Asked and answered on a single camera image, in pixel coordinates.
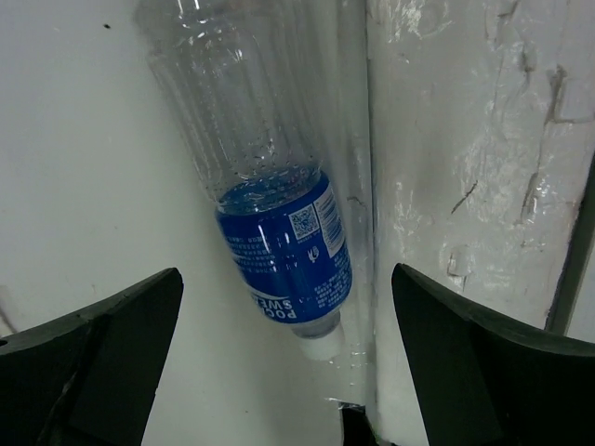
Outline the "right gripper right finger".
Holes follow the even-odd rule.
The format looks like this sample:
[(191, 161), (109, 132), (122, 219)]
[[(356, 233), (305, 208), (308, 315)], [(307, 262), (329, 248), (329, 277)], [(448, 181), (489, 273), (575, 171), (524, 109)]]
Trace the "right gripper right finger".
[(514, 320), (405, 264), (391, 287), (431, 445), (593, 444), (593, 344)]

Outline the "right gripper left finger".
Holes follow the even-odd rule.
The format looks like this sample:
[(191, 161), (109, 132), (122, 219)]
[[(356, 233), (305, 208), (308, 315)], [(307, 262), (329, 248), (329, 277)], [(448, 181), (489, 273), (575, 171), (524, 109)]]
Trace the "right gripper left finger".
[(176, 328), (175, 268), (1, 340), (4, 445), (140, 445)]

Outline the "blue label water bottle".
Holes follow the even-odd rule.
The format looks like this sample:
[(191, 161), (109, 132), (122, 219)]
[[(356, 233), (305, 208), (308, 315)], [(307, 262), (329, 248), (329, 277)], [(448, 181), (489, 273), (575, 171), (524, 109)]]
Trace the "blue label water bottle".
[(315, 1), (141, 1), (134, 20), (219, 230), (264, 317), (304, 354), (343, 348), (353, 269), (330, 49)]

